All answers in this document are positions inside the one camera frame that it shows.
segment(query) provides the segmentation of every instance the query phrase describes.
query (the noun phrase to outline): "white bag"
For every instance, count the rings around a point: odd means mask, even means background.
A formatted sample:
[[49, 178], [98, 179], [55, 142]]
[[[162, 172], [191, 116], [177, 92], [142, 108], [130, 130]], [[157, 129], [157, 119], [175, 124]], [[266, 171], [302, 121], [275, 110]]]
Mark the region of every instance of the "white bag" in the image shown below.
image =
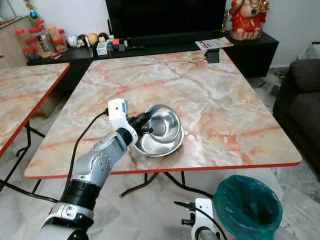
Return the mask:
[[298, 60], [303, 59], [320, 59], [320, 42], [313, 42], [298, 55]]

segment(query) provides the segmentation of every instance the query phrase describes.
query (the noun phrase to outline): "black cable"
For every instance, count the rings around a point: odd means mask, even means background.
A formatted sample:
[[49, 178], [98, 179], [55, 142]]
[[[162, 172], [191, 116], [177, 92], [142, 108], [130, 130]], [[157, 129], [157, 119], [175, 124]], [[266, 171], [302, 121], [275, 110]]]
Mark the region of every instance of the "black cable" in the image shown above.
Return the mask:
[[57, 199], [54, 199], [54, 198], [51, 198], [51, 197], [47, 197], [47, 196], [42, 196], [42, 195], [38, 195], [38, 194], [35, 194], [35, 193], [31, 193], [31, 192], [28, 192], [26, 190], [23, 190], [15, 185], [12, 185], [8, 182], [5, 182], [3, 180], [0, 179], [0, 184], [6, 186], [7, 188], [10, 188], [12, 190], [15, 190], [21, 194], [24, 194], [24, 195], [27, 195], [29, 197], [32, 197], [32, 198], [35, 198], [35, 199], [41, 199], [41, 200], [46, 200], [46, 201], [49, 201], [49, 202], [53, 202], [53, 203], [57, 203], [59, 202], [59, 200]]
[[225, 232], [222, 230], [222, 228], [220, 227], [220, 225], [219, 225], [212, 217], [210, 217], [207, 213], [205, 213], [205, 212], [202, 211], [201, 209], [197, 208], [197, 207], [196, 207], [196, 204], [195, 204], [194, 202], [193, 202], [193, 203], [192, 203], [192, 202], [191, 202], [191, 203], [186, 203], [186, 202], [181, 202], [181, 201], [174, 201], [173, 203], [174, 203], [174, 204], [177, 204], [177, 205], [179, 205], [179, 206], [185, 207], [185, 208], [189, 209], [190, 211], [196, 211], [196, 210], [197, 210], [198, 212], [200, 212], [200, 213], [202, 213], [203, 215], [205, 215], [205, 216], [206, 216], [208, 219], [210, 219], [210, 220], [214, 223], [214, 225], [216, 225], [216, 227], [220, 230], [223, 238], [224, 238], [225, 240], [228, 240]]
[[228, 240], [225, 232], [222, 230], [222, 228], [219, 226], [219, 224], [212, 217], [210, 217], [207, 213], [205, 213], [204, 211], [202, 211], [201, 209], [199, 209], [197, 207], [195, 207], [194, 209], [197, 210], [198, 212], [202, 213], [203, 215], [205, 215], [208, 219], [210, 219], [214, 223], [214, 225], [216, 225], [216, 227], [220, 230], [223, 238], [225, 240]]
[[75, 145], [73, 147], [73, 152], [72, 152], [72, 157], [71, 157], [71, 162], [70, 162], [70, 167], [69, 167], [69, 173], [68, 173], [68, 177], [66, 179], [66, 183], [65, 183], [65, 187], [64, 187], [64, 190], [66, 190], [68, 184], [69, 184], [69, 181], [70, 181], [70, 178], [71, 178], [71, 175], [72, 175], [72, 171], [73, 171], [73, 168], [74, 168], [74, 163], [75, 163], [75, 157], [76, 157], [76, 151], [77, 151], [77, 147], [78, 147], [78, 144], [80, 142], [80, 140], [82, 139], [82, 137], [86, 134], [86, 132], [89, 130], [89, 128], [92, 126], [92, 124], [94, 124], [94, 122], [100, 118], [102, 115], [109, 115], [109, 110], [108, 108], [106, 108], [103, 112], [101, 112], [100, 114], [98, 114], [97, 116], [95, 116], [95, 118], [90, 122], [90, 124], [86, 127], [86, 129], [81, 133], [81, 135], [79, 136], [79, 138], [76, 140], [75, 142]]

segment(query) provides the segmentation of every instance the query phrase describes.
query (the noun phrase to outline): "red figurine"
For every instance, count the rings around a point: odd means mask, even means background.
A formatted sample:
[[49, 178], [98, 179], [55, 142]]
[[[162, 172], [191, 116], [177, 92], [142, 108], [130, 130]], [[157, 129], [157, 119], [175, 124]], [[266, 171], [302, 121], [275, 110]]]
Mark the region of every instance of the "red figurine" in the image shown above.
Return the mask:
[[269, 3], [266, 0], [232, 0], [231, 7], [232, 38], [240, 41], [260, 38], [261, 22], [266, 22]]

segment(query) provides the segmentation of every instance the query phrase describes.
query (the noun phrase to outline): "jar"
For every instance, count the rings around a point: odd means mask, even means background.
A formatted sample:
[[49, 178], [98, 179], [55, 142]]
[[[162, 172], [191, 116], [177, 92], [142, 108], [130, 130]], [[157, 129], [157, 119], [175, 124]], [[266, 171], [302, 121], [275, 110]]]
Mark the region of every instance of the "jar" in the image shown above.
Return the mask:
[[67, 43], [68, 42], [68, 38], [66, 36], [65, 30], [63, 28], [59, 28], [58, 31], [59, 31], [59, 34], [60, 34], [60, 38], [64, 39], [64, 41]]
[[33, 34], [38, 43], [41, 45], [43, 50], [43, 55], [41, 56], [42, 58], [46, 59], [55, 52], [55, 49], [50, 42], [50, 37], [45, 33], [45, 30], [42, 27], [36, 26], [30, 28], [29, 33]]
[[57, 26], [52, 25], [48, 26], [47, 28], [52, 41], [59, 40], [61, 38]]
[[29, 48], [24, 48], [23, 52], [30, 60], [39, 59], [39, 55], [37, 54], [36, 48], [34, 46], [29, 47]]
[[52, 42], [55, 45], [55, 49], [58, 53], [63, 53], [68, 50], [67, 44], [63, 38], [60, 38], [59, 40], [53, 40]]
[[36, 25], [37, 27], [42, 27], [43, 29], [45, 28], [45, 20], [40, 19], [40, 20], [36, 20], [33, 22], [34, 25]]
[[28, 44], [26, 43], [26, 39], [28, 39], [28, 33], [23, 29], [19, 28], [15, 31], [16, 39], [18, 40], [22, 49], [28, 48]]
[[31, 47], [34, 47], [35, 50], [36, 50], [36, 53], [41, 56], [43, 58], [43, 56], [45, 56], [45, 52], [44, 50], [42, 49], [40, 43], [38, 42], [37, 38], [36, 37], [32, 37], [32, 38], [29, 38], [25, 41], [29, 48]]

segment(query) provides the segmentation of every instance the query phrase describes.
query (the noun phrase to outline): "tv cabinet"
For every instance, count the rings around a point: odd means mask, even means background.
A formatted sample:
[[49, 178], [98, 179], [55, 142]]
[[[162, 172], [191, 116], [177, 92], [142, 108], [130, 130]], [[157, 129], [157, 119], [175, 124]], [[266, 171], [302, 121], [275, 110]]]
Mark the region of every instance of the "tv cabinet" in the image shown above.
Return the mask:
[[[248, 41], [237, 41], [230, 37], [230, 32], [225, 37], [234, 46], [224, 48], [225, 52], [246, 78], [266, 76], [279, 42], [265, 32], [261, 38]], [[124, 52], [116, 52], [112, 58], [127, 58], [155, 54], [167, 54], [187, 51], [197, 51], [199, 48], [194, 42], [158, 44], [146, 46], [144, 49], [135, 49]], [[98, 56], [92, 48], [71, 48], [58, 59], [40, 59], [29, 61], [29, 66], [70, 63], [71, 67], [59, 84], [57, 91], [72, 92], [82, 76], [85, 74], [92, 61], [108, 59], [107, 55]]]

